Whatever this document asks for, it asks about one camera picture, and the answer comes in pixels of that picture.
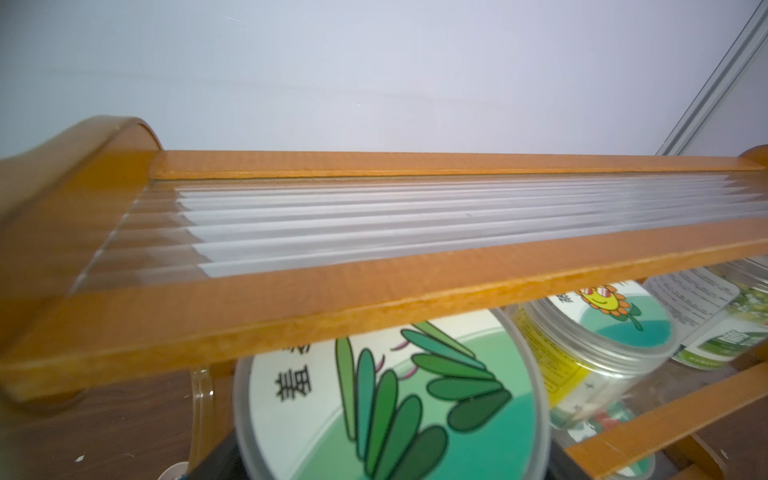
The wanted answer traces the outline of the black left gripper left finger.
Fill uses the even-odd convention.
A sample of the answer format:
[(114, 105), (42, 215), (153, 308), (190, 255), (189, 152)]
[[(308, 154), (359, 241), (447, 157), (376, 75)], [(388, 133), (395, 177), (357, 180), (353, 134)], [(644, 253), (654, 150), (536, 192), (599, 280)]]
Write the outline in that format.
[(246, 480), (234, 431), (188, 474), (188, 480)]

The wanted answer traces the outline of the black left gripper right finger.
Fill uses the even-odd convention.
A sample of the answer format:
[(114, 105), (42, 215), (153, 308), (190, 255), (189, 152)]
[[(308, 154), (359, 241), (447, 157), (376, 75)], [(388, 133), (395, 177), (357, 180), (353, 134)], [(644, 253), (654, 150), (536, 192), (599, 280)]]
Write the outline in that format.
[(578, 480), (579, 465), (557, 444), (550, 444), (546, 480)]

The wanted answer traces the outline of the mimosa leaf label seed jar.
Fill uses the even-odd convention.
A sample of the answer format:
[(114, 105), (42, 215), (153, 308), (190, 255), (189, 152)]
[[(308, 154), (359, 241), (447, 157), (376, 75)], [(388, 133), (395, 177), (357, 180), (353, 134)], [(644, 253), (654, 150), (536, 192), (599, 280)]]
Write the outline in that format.
[(242, 359), (235, 432), (253, 479), (541, 479), (544, 387), (500, 310)]

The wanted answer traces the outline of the sunflower label seed jar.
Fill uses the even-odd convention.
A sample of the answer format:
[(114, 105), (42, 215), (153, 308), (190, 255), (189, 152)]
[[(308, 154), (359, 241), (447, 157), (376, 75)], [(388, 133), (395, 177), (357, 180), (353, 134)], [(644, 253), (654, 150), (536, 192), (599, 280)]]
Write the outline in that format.
[(666, 309), (636, 281), (551, 295), (505, 312), (535, 357), (556, 429), (619, 400), (678, 347)]

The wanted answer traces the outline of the white lid green label jar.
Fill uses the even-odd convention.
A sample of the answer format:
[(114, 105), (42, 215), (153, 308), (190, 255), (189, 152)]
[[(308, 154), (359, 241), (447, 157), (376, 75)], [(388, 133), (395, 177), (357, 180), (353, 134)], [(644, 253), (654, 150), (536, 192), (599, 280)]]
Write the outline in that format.
[(717, 370), (767, 339), (765, 255), (650, 277), (643, 287), (675, 325), (678, 363)]

